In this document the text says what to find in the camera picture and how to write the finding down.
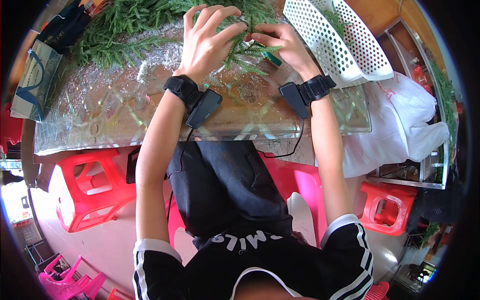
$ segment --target table top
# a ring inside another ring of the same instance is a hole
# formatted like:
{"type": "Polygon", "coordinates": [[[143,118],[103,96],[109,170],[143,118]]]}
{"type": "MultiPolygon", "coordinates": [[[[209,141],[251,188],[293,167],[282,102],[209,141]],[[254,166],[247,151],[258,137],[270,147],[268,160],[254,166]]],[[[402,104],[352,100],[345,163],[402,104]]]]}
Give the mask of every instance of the table top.
{"type": "MultiPolygon", "coordinates": [[[[280,22],[283,1],[274,5],[280,22]]],[[[166,24],[146,35],[182,40],[182,21],[166,24]]],[[[123,147],[141,144],[160,102],[165,81],[181,60],[180,43],[164,44],[137,60],[136,66],[103,70],[93,64],[65,73],[54,92],[43,123],[37,123],[34,153],[48,155],[63,150],[123,147]]],[[[301,119],[278,91],[286,82],[302,83],[288,64],[274,66],[258,61],[268,76],[244,72],[238,66],[213,71],[201,83],[223,97],[219,108],[194,131],[195,140],[244,140],[298,137],[301,119]]],[[[66,60],[59,67],[59,72],[66,60]]],[[[370,115],[362,86],[332,89],[331,101],[343,135],[370,132],[370,115]]],[[[183,126],[180,140],[189,132],[183,126]]],[[[303,135],[311,134],[310,120],[303,135]]]]}

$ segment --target floor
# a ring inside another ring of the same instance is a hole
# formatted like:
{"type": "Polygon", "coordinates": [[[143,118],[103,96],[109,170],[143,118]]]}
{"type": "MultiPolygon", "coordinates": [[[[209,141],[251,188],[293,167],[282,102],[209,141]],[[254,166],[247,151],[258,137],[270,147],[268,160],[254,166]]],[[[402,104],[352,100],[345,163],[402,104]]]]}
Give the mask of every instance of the floor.
{"type": "MultiPolygon", "coordinates": [[[[295,143],[296,139],[255,141],[259,150],[273,152],[276,155],[293,150],[295,143]]],[[[287,159],[313,165],[312,139],[302,138],[295,155],[287,159]]],[[[123,158],[118,159],[116,163],[123,165],[123,158]]],[[[364,180],[363,176],[347,179],[354,213],[358,216],[361,216],[366,201],[366,194],[360,191],[360,184],[364,180]]],[[[67,233],[57,218],[58,197],[55,197],[54,191],[54,183],[50,185],[50,193],[40,189],[31,191],[40,227],[53,251],[61,253],[70,265],[74,264],[81,255],[86,261],[86,263],[81,263],[77,269],[81,275],[88,274],[93,278],[100,271],[107,275],[108,279],[97,299],[106,299],[112,287],[133,295],[132,250],[136,241],[135,202],[120,209],[116,221],[80,232],[67,233]]],[[[374,258],[374,281],[388,281],[396,271],[406,235],[393,237],[369,230],[367,233],[374,258]]]]}

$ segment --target wrist strap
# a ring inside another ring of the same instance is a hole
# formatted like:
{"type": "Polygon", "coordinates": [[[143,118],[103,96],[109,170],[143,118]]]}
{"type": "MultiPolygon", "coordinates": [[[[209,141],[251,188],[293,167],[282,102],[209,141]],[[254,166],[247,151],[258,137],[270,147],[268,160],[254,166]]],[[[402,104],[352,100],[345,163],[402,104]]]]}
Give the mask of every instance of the wrist strap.
{"type": "Polygon", "coordinates": [[[168,78],[163,88],[165,90],[168,89],[172,94],[182,100],[188,114],[192,112],[202,96],[195,81],[183,74],[168,78]]]}
{"type": "Polygon", "coordinates": [[[302,96],[303,102],[309,106],[312,101],[321,99],[330,93],[331,87],[336,87],[336,83],[332,80],[330,75],[322,77],[317,75],[312,79],[297,85],[302,96]]]}

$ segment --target white plastic basket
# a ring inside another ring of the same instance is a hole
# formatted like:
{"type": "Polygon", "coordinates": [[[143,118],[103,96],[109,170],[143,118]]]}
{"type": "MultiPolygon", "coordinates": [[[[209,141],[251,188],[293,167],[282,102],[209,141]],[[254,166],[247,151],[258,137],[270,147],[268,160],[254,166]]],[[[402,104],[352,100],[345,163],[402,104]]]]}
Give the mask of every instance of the white plastic basket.
{"type": "Polygon", "coordinates": [[[363,21],[342,0],[333,5],[343,22],[347,46],[320,9],[333,12],[331,0],[286,0],[283,14],[301,35],[336,88],[363,84],[393,77],[386,55],[363,21]]]}

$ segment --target red plastic chair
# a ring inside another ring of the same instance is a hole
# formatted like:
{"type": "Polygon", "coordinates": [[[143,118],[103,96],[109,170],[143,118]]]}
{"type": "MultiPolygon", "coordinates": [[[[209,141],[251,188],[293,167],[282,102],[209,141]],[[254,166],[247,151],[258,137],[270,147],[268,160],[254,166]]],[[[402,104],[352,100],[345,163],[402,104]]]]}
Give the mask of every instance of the red plastic chair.
{"type": "Polygon", "coordinates": [[[119,155],[116,149],[89,152],[67,157],[57,165],[61,168],[62,178],[56,173],[64,185],[57,206],[57,216],[67,232],[77,232],[95,225],[115,220],[115,213],[125,204],[135,200],[135,184],[127,184],[113,164],[112,158],[119,155]],[[87,176],[95,162],[100,163],[104,172],[87,176]],[[85,164],[80,176],[76,179],[73,168],[85,164]],[[111,186],[108,191],[86,194],[89,190],[111,186]],[[99,210],[108,209],[106,213],[99,210]]]}
{"type": "Polygon", "coordinates": [[[401,235],[407,227],[417,189],[410,186],[381,183],[374,185],[362,182],[362,191],[367,193],[367,203],[360,222],[367,229],[388,235],[401,235]],[[377,213],[381,200],[386,200],[377,213]]]}
{"type": "Polygon", "coordinates": [[[9,102],[1,109],[0,151],[7,154],[7,142],[16,145],[22,141],[24,120],[10,117],[12,104],[9,102]]]}
{"type": "Polygon", "coordinates": [[[386,294],[388,292],[388,282],[382,281],[376,286],[372,286],[367,294],[365,295],[365,300],[386,300],[386,294]]]}
{"type": "MultiPolygon", "coordinates": [[[[318,174],[318,168],[274,158],[266,158],[263,154],[260,154],[260,157],[265,163],[280,195],[285,201],[293,192],[298,192],[308,203],[312,213],[317,247],[320,247],[320,241],[327,229],[327,222],[324,209],[322,181],[318,174]]],[[[175,231],[179,227],[185,228],[185,225],[180,217],[175,198],[173,198],[168,221],[168,234],[173,247],[173,237],[175,236],[175,231]]]]}
{"type": "Polygon", "coordinates": [[[130,295],[125,294],[121,290],[112,288],[112,291],[110,292],[107,300],[134,300],[134,298],[130,295]]]}
{"type": "Polygon", "coordinates": [[[82,260],[83,257],[79,256],[62,281],[54,280],[46,272],[38,275],[40,283],[54,300],[67,300],[80,293],[85,293],[89,299],[95,299],[95,295],[102,287],[107,276],[103,272],[100,272],[93,279],[88,275],[84,275],[80,280],[75,281],[73,279],[73,274],[82,260]]]}

